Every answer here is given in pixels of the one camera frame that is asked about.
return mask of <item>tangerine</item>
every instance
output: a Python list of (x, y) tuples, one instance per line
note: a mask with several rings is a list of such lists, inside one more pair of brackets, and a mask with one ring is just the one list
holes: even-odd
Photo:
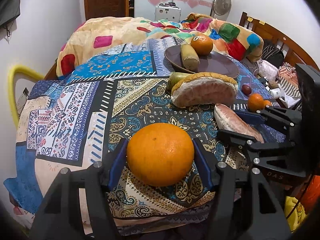
[(264, 100), (262, 95), (252, 94), (248, 98), (248, 108), (251, 112), (256, 112), (264, 108)]
[(187, 132), (169, 123), (147, 125), (135, 133), (127, 146), (130, 170), (145, 184), (166, 187), (190, 171), (194, 146)]
[(209, 36), (200, 34), (191, 39), (190, 45), (198, 55), (209, 55), (213, 49), (213, 42)]
[(269, 100), (264, 100), (264, 101), (263, 101), (263, 105), (264, 105), (264, 107), (266, 107), (266, 106), (272, 106), (272, 103), (271, 103)]

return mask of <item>patterned bedspread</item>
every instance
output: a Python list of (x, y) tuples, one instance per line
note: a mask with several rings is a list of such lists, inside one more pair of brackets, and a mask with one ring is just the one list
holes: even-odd
[[(33, 87), (17, 131), (17, 177), (4, 181), (19, 205), (16, 214), (31, 224), (63, 167), (86, 169), (113, 151), (121, 138), (130, 139), (155, 122), (177, 125), (192, 138), (199, 138), (218, 160), (233, 168), (247, 168), (238, 149), (226, 150), (216, 139), (212, 105), (179, 109), (171, 104), (165, 87), (173, 69), (164, 50), (183, 42), (170, 36), (148, 39), (139, 46), (118, 45), (92, 57), (63, 81), (39, 81)], [(229, 59), (239, 67), (239, 87), (249, 84), (253, 92), (271, 100), (248, 69)], [(246, 99), (239, 90), (233, 108), (245, 111)], [(266, 141), (283, 139), (270, 127), (257, 128)], [(108, 202), (120, 233), (130, 235), (199, 223), (208, 216), (213, 197), (214, 193), (203, 187), (195, 164), (183, 180), (169, 187), (144, 185), (125, 167)], [(80, 191), (80, 204), (85, 231), (90, 233), (84, 190)]]
[(213, 41), (213, 50), (242, 60), (257, 61), (263, 40), (254, 32), (203, 14), (191, 13), (182, 23), (148, 19), (105, 17), (90, 19), (80, 26), (62, 47), (57, 61), (57, 76), (64, 79), (77, 66), (94, 55), (120, 44), (141, 45), (147, 39), (176, 37), (190, 43), (193, 36), (204, 33)]

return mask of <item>plate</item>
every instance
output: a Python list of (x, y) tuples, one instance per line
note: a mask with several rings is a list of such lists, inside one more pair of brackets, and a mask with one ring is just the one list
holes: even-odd
[[(194, 74), (195, 72), (182, 67), (180, 47), (181, 45), (167, 48), (164, 56), (170, 61), (175, 71)], [(212, 51), (208, 56), (199, 56), (199, 60), (198, 72), (215, 72), (231, 78), (236, 78), (239, 75), (238, 66), (228, 57), (216, 51)]]

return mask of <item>bed frame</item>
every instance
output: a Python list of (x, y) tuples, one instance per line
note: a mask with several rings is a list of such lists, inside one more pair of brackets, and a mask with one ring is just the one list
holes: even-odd
[(283, 51), (284, 45), (288, 46), (289, 49), (285, 55), (284, 61), (289, 63), (291, 66), (295, 66), (296, 63), (301, 63), (310, 65), (319, 71), (317, 64), (303, 48), (271, 25), (262, 22), (261, 20), (248, 17), (245, 12), (242, 12), (239, 25), (247, 29), (252, 27), (253, 32), (263, 39), (271, 40), (274, 45), (279, 45), (280, 43), (281, 51)]

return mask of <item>yellow curved tube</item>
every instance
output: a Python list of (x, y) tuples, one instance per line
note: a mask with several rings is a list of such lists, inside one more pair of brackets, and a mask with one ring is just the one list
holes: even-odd
[(39, 74), (38, 72), (34, 71), (31, 68), (28, 68), (27, 66), (24, 65), (15, 65), (13, 68), (9, 70), (8, 74), (8, 98), (9, 98), (9, 105), (10, 105), (10, 110), (13, 118), (13, 122), (16, 127), (18, 127), (19, 124), (19, 115), (18, 115), (18, 110), (17, 110), (17, 105), (15, 101), (15, 93), (14, 93), (14, 85), (13, 85), (13, 80), (14, 80), (14, 75), (16, 73), (23, 73), (37, 81), (42, 80), (44, 78), (43, 75)]

